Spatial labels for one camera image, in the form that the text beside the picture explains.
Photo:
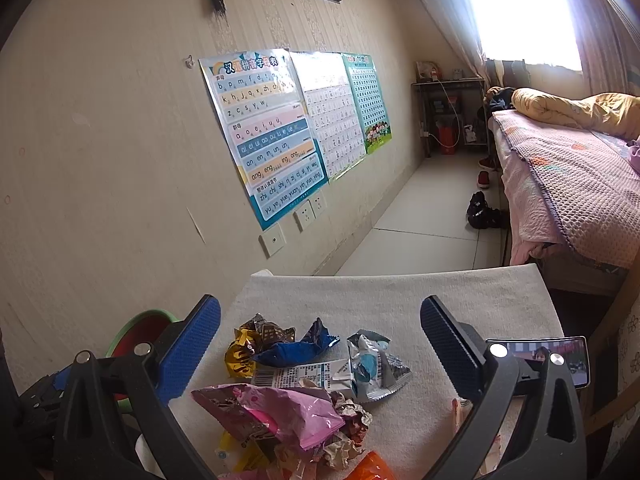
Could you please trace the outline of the pink plastic bag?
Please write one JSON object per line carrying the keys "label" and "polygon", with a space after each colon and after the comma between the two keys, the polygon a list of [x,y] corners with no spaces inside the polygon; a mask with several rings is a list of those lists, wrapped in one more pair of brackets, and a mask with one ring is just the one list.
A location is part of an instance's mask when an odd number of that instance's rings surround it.
{"label": "pink plastic bag", "polygon": [[293,389],[230,384],[191,396],[239,441],[276,439],[307,452],[345,425],[330,400]]}

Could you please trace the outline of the printed paper wad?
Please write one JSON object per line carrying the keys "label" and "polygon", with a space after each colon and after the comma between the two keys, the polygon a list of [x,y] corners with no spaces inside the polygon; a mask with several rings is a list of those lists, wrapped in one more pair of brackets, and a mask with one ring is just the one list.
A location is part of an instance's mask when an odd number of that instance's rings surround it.
{"label": "printed paper wad", "polygon": [[330,394],[334,410],[344,425],[313,451],[296,452],[280,444],[276,448],[276,464],[285,479],[314,479],[319,466],[344,471],[363,452],[363,440],[372,422],[372,415],[344,394]]}

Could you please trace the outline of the wooden chair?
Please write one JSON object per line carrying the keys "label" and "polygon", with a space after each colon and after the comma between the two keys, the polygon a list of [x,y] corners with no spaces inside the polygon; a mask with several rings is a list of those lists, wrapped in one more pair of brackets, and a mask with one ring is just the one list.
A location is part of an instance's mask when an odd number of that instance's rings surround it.
{"label": "wooden chair", "polygon": [[612,424],[639,402],[639,379],[617,392],[618,335],[639,297],[639,268],[631,269],[600,325],[588,340],[590,386],[580,395],[585,434]]}

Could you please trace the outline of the pink white small carton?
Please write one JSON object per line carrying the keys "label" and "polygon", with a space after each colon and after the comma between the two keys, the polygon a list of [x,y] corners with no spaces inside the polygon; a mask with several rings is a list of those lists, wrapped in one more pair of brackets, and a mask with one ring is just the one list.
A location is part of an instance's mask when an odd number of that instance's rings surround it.
{"label": "pink white small carton", "polygon": [[455,436],[473,409],[470,400],[454,398],[451,402],[452,434]]}

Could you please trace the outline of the smartphone with video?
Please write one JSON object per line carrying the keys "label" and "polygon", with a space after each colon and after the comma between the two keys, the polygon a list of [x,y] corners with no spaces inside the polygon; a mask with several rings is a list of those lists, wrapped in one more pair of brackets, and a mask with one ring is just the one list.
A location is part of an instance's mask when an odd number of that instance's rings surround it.
{"label": "smartphone with video", "polygon": [[576,389],[586,388],[590,384],[589,353],[586,338],[583,336],[487,339],[486,342],[489,347],[501,344],[510,354],[529,361],[542,361],[544,352],[549,356],[557,354],[568,367]]}

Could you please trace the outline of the green rimmed red bin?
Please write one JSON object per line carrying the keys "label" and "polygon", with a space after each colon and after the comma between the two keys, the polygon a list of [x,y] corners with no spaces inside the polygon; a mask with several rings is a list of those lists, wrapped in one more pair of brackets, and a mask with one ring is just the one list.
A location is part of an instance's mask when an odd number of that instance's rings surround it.
{"label": "green rimmed red bin", "polygon": [[114,336],[106,357],[119,360],[129,356],[138,344],[145,342],[154,346],[166,328],[175,322],[178,322],[178,318],[166,310],[152,309],[135,315]]}

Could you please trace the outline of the gold crumpled wrapper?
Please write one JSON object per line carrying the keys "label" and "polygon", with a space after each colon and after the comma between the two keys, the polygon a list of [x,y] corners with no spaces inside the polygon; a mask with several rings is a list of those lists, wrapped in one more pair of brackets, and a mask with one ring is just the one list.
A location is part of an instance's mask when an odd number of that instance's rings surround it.
{"label": "gold crumpled wrapper", "polygon": [[282,328],[256,313],[234,330],[234,339],[224,354],[224,365],[232,378],[250,379],[256,372],[255,356],[280,342],[294,342],[295,328]]}

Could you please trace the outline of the orange plastic wrapper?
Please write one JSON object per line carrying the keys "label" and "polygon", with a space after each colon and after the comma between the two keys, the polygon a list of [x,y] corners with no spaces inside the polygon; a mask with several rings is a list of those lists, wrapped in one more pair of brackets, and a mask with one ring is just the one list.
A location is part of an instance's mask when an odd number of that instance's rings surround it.
{"label": "orange plastic wrapper", "polygon": [[369,452],[345,480],[395,480],[396,477],[381,456]]}

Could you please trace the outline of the dark blue crumpled wrapper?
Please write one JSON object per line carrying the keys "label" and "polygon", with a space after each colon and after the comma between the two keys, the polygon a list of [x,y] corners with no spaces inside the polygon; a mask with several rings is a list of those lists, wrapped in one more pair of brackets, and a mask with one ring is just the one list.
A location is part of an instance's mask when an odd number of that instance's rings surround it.
{"label": "dark blue crumpled wrapper", "polygon": [[311,363],[341,341],[324,326],[321,318],[311,324],[299,341],[277,342],[259,352],[253,360],[262,366],[292,367]]}

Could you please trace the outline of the silver blue snack bag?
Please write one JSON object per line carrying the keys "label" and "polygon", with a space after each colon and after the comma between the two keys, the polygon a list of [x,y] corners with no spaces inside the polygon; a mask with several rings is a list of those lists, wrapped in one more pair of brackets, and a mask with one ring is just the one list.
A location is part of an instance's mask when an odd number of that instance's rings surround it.
{"label": "silver blue snack bag", "polygon": [[390,353],[390,338],[358,330],[347,339],[352,391],[361,404],[381,401],[410,382],[412,371]]}

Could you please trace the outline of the white milk carton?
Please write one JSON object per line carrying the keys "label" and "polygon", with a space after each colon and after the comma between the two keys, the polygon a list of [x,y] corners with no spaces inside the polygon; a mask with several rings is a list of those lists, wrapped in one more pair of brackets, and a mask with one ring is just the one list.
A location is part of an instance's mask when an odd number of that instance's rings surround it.
{"label": "white milk carton", "polygon": [[356,399],[349,359],[315,362],[287,368],[258,366],[252,379],[258,387],[280,389],[318,388]]}

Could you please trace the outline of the black shoes on floor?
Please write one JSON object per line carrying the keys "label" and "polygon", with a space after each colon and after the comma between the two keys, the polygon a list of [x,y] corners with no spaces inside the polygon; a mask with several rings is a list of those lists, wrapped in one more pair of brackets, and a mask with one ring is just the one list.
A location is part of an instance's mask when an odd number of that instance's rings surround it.
{"label": "black shoes on floor", "polygon": [[489,206],[482,191],[472,195],[465,217],[476,230],[506,230],[510,226],[509,211]]}

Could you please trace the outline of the bed with pink cover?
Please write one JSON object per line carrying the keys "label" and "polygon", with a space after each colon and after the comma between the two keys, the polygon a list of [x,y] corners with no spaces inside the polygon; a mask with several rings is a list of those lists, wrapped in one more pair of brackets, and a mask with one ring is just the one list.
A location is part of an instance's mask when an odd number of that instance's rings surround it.
{"label": "bed with pink cover", "polygon": [[536,263],[547,286],[614,296],[639,251],[639,176],[623,140],[536,122],[489,121],[512,233],[510,263]]}

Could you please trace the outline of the red slipper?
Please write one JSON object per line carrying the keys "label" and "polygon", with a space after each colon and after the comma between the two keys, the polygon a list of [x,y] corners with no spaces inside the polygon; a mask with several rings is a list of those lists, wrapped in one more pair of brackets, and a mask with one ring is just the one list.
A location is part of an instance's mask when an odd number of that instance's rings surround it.
{"label": "red slipper", "polygon": [[488,171],[480,171],[477,176],[477,187],[481,190],[490,188],[490,177]]}

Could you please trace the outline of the red bucket under shelf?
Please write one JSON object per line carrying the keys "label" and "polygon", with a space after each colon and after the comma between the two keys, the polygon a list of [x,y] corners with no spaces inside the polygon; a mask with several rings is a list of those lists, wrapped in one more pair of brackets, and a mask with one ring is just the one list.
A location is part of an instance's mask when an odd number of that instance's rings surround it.
{"label": "red bucket under shelf", "polygon": [[442,154],[453,155],[457,151],[458,137],[451,126],[440,125],[438,127],[437,140]]}

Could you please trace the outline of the yellow folded quilt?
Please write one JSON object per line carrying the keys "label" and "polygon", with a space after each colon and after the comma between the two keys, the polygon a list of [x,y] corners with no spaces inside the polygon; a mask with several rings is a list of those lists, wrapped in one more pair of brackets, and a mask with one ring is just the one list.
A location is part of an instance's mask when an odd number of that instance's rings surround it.
{"label": "yellow folded quilt", "polygon": [[521,114],[546,124],[593,130],[626,141],[639,139],[639,98],[604,92],[570,100],[532,88],[519,88],[512,105]]}

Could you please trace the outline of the dark metal shelf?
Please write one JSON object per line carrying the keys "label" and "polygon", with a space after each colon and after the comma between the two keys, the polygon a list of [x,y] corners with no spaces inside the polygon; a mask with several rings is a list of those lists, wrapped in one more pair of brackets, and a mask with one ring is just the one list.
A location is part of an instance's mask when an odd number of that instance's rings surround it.
{"label": "dark metal shelf", "polygon": [[451,126],[457,133],[454,154],[489,151],[484,79],[420,80],[411,85],[411,90],[418,112],[418,135],[426,157],[442,154],[437,140],[440,125]]}

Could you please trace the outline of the lace window curtain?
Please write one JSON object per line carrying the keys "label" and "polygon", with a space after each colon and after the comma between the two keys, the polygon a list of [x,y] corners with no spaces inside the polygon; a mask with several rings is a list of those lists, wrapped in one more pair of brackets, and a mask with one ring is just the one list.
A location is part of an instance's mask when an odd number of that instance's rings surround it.
{"label": "lace window curtain", "polygon": [[488,81],[485,55],[470,0],[420,0],[459,60]]}

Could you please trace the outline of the white wall socket left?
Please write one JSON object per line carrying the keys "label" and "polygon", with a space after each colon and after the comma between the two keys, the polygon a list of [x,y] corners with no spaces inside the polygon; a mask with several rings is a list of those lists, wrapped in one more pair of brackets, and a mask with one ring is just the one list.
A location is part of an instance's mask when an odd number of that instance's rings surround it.
{"label": "white wall socket left", "polygon": [[275,223],[259,235],[260,244],[267,258],[273,257],[286,245],[286,239],[279,223]]}

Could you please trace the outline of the white wall socket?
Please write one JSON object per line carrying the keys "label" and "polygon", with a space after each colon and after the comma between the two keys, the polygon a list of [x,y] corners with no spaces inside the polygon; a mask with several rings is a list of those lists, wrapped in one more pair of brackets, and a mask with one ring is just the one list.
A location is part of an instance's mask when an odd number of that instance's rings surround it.
{"label": "white wall socket", "polygon": [[310,201],[311,209],[312,209],[312,212],[314,213],[314,216],[316,218],[321,217],[322,214],[324,214],[324,212],[326,211],[326,207],[328,206],[326,204],[326,199],[324,198],[324,195],[322,194],[322,192],[318,191],[317,193],[314,193],[314,195],[311,196],[309,201]]}
{"label": "white wall socket", "polygon": [[279,223],[275,223],[259,235],[260,244],[267,258],[273,257],[286,245],[286,239]]}
{"label": "white wall socket", "polygon": [[295,210],[294,219],[300,232],[304,232],[308,226],[316,220],[316,215],[312,209],[310,200],[304,200]]}

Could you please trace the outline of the white wall socket middle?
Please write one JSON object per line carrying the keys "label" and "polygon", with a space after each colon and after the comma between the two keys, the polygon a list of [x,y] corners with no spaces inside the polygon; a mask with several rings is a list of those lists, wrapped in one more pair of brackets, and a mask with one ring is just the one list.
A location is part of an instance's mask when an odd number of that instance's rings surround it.
{"label": "white wall socket middle", "polygon": [[304,200],[295,210],[294,219],[300,232],[304,232],[308,226],[316,220],[316,215],[312,209],[310,200]]}

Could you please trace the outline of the white wall socket right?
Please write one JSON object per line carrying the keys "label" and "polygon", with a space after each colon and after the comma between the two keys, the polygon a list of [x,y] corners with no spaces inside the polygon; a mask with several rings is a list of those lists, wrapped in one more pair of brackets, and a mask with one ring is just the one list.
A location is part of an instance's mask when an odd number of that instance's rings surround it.
{"label": "white wall socket right", "polygon": [[311,209],[312,209],[312,212],[314,213],[314,216],[316,218],[321,217],[322,214],[324,214],[324,212],[326,211],[326,207],[328,206],[326,204],[326,199],[324,198],[324,195],[322,194],[322,192],[318,191],[317,193],[314,193],[314,195],[311,196],[309,201],[310,201]]}

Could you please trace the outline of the blue pinyin wall poster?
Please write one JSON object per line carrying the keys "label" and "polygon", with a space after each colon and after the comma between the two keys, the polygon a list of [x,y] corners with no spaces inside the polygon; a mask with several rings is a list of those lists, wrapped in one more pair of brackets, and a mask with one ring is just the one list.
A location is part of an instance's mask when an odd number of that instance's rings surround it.
{"label": "blue pinyin wall poster", "polygon": [[251,50],[198,65],[264,230],[328,182],[291,53]]}

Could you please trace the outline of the white chart wall poster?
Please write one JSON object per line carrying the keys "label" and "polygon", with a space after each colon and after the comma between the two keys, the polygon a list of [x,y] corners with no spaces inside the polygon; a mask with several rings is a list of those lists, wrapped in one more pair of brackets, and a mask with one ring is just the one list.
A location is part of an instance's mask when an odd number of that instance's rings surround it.
{"label": "white chart wall poster", "polygon": [[292,52],[314,137],[330,181],[366,156],[352,87],[339,53]]}

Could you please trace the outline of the green number wall poster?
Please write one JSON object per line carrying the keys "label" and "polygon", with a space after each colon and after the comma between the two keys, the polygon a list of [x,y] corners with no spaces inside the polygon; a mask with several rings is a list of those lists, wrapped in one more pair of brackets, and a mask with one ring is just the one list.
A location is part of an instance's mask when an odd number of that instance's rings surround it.
{"label": "green number wall poster", "polygon": [[378,72],[368,54],[342,53],[368,155],[392,138]]}

